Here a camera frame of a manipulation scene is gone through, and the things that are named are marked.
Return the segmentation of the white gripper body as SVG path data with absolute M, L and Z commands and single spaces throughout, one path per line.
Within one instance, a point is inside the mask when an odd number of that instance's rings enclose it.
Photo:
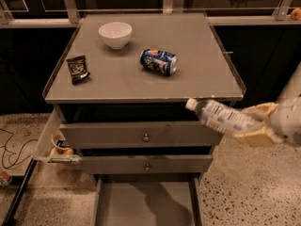
M 287 144 L 301 146 L 301 97 L 279 103 L 271 115 L 271 125 Z

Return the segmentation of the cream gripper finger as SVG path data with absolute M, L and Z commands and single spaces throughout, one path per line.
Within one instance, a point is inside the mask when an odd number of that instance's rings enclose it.
M 277 107 L 276 103 L 264 103 L 246 107 L 242 112 L 259 121 L 270 121 L 270 117 Z
M 253 132 L 235 134 L 233 137 L 238 142 L 249 146 L 273 147 L 283 142 L 283 138 L 267 126 Z

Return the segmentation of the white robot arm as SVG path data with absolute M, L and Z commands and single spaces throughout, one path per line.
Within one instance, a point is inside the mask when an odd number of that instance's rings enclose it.
M 301 147 L 301 63 L 275 103 L 253 105 L 244 112 L 260 123 L 234 135 L 240 143 L 262 147 L 286 143 Z

